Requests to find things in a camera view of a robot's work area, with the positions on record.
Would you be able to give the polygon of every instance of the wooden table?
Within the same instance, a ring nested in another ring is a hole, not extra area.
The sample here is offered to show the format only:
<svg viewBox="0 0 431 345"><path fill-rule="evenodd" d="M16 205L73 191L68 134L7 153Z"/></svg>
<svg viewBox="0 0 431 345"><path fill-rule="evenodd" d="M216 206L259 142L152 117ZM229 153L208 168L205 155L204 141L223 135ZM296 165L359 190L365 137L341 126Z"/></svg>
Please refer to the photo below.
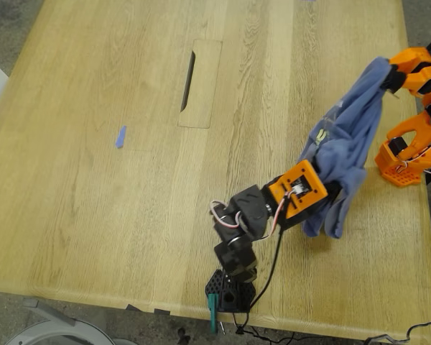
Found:
<svg viewBox="0 0 431 345"><path fill-rule="evenodd" d="M400 0L47 0L0 101L0 291L208 318L209 200L294 165L367 63L406 42ZM431 321L425 187L374 164L416 112L399 97L343 238L287 231L251 324L364 339ZM254 245L258 288L274 245Z"/></svg>

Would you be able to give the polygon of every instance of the gray floor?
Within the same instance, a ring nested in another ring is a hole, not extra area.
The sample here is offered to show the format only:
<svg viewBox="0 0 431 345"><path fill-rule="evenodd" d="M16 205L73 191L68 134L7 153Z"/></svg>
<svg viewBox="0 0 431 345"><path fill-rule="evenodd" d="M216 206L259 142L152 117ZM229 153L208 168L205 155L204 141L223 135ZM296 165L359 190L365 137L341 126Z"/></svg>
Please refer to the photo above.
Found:
<svg viewBox="0 0 431 345"><path fill-rule="evenodd" d="M13 65L37 16L42 0L0 0L0 68L10 74ZM431 0L404 0L404 13L410 45L425 45L431 40ZM428 186L431 210L431 184ZM21 307L22 297L0 293L0 344L39 318ZM191 344L265 344L249 335L237 336L233 325L226 325L224 336L209 333L207 321L159 316L136 311L100 308L89 305L48 301L66 315L89 321L109 335L142 344L176 344L177 330L184 327L192 337ZM290 336L290 332L260 328L273 339ZM301 344L361 344L360 341L337 338L307 339Z"/></svg>

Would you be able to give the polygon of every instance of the blue cloth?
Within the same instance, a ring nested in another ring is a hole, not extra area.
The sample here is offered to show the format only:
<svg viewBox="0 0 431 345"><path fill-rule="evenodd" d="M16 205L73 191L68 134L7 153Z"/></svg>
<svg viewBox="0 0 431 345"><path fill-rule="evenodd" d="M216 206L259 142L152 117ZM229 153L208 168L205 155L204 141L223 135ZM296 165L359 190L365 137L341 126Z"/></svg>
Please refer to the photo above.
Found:
<svg viewBox="0 0 431 345"><path fill-rule="evenodd" d="M308 236L317 236L324 224L328 236L342 236L350 203L366 177L364 163L381 116L380 85L391 70L388 60L377 57L351 90L334 105L309 134L299 161L314 162L323 183L338 182L342 190L334 203L326 203L302 223Z"/></svg>

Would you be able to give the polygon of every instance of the orange robot base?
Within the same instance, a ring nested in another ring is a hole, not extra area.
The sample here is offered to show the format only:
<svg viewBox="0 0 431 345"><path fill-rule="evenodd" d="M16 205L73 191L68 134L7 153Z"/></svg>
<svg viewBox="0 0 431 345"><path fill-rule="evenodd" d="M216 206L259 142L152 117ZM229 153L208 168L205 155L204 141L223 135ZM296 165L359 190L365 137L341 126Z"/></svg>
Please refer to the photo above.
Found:
<svg viewBox="0 0 431 345"><path fill-rule="evenodd" d="M403 163L393 155L388 143L389 140L386 140L382 144L375 157L381 176L399 187L420 183L423 170L431 168L431 148L418 158Z"/></svg>

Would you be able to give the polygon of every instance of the blue tape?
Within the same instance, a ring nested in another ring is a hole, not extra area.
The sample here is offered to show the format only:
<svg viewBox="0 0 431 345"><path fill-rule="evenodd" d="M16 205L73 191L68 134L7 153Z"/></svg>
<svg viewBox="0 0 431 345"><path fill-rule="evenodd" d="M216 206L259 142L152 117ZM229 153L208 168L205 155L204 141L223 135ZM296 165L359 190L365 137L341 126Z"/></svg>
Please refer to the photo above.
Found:
<svg viewBox="0 0 431 345"><path fill-rule="evenodd" d="M121 149L123 147L125 135L126 135L126 126L122 126L118 134L118 138L116 138L116 142L115 142L115 146L117 149Z"/></svg>

